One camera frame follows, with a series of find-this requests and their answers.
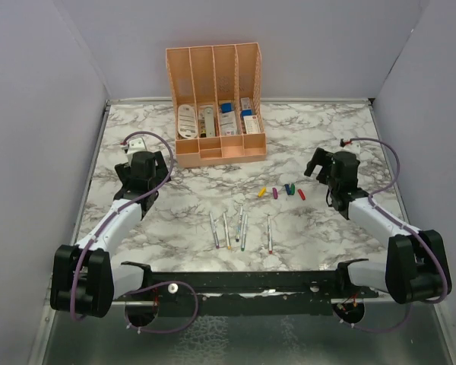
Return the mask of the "yellow pen cap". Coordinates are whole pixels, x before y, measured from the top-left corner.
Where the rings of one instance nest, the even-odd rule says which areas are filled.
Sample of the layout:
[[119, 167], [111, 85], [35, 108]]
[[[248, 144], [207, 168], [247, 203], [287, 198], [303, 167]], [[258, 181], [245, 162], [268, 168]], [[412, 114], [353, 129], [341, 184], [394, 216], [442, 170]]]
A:
[[262, 196], [266, 193], [266, 191], [267, 191], [267, 189], [266, 189], [265, 187], [263, 187], [263, 188], [259, 191], [258, 197], [259, 197], [259, 198], [262, 197]]

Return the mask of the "purple pen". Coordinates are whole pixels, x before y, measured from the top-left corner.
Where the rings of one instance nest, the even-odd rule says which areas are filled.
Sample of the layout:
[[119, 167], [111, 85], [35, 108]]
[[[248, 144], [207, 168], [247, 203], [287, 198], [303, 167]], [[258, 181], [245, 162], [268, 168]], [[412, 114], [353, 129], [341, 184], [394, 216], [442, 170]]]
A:
[[220, 241], [219, 241], [219, 238], [218, 238], [218, 235], [217, 235], [217, 220], [214, 218], [212, 212], [209, 213], [209, 218], [210, 218], [211, 231], [212, 231], [213, 238], [214, 238], [214, 244], [215, 244], [215, 247], [217, 249], [219, 249], [220, 248]]

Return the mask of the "yellow pen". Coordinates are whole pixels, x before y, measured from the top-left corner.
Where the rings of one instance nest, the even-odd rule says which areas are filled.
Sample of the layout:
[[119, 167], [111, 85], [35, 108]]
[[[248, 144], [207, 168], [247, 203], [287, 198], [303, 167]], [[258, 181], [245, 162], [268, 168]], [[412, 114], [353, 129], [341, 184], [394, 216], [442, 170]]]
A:
[[229, 224], [228, 224], [228, 219], [226, 212], [223, 212], [223, 228], [224, 228], [224, 233], [225, 233], [225, 240], [226, 240], [226, 247], [228, 249], [232, 249], [231, 245], [231, 240], [230, 240], [230, 229], [229, 229]]

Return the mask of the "blue pen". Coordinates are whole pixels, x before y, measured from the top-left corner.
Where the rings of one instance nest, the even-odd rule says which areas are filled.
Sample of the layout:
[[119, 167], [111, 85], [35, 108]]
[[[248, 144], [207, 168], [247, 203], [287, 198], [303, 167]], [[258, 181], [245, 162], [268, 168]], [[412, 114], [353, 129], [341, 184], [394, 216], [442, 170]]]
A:
[[242, 222], [243, 222], [243, 205], [240, 205], [238, 218], [237, 218], [237, 225], [236, 225], [236, 237], [235, 237], [236, 242], [239, 242], [241, 239]]

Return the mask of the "green pen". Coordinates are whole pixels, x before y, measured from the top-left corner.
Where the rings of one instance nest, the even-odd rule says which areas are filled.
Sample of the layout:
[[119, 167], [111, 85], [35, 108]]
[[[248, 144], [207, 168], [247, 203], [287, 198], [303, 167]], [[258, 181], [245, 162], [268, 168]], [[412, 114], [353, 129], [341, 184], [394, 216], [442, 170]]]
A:
[[246, 247], [246, 236], [247, 236], [247, 229], [248, 229], [248, 214], [244, 213], [243, 221], [242, 221], [242, 239], [241, 239], [241, 251], [245, 251]]

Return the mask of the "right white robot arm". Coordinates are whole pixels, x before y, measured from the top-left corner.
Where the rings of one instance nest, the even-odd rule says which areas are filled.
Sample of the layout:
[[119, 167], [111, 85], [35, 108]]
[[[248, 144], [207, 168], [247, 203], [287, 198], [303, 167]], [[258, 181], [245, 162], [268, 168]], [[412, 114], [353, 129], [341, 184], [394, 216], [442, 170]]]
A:
[[334, 289], [351, 297], [361, 287], [389, 294], [399, 303], [442, 299], [452, 289], [442, 236], [435, 230], [421, 230], [406, 224], [358, 186], [360, 162], [349, 151], [335, 153], [317, 148], [307, 163], [305, 176], [316, 167], [319, 183], [328, 187], [326, 202], [346, 220], [363, 228], [387, 249], [385, 262], [356, 259], [338, 265]]

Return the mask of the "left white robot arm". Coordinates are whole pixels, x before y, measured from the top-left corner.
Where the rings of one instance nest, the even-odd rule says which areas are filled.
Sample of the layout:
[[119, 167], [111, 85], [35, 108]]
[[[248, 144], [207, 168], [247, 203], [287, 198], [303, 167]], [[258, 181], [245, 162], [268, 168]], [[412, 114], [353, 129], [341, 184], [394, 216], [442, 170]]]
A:
[[80, 316], [104, 317], [114, 299], [129, 293], [136, 300], [150, 296], [153, 282], [144, 276], [143, 265], [127, 263], [113, 269], [110, 254], [138, 225], [159, 195], [155, 190], [169, 182], [168, 167], [161, 152], [138, 151], [129, 162], [115, 165], [122, 183], [107, 215], [73, 246], [61, 245], [55, 252], [50, 306]]

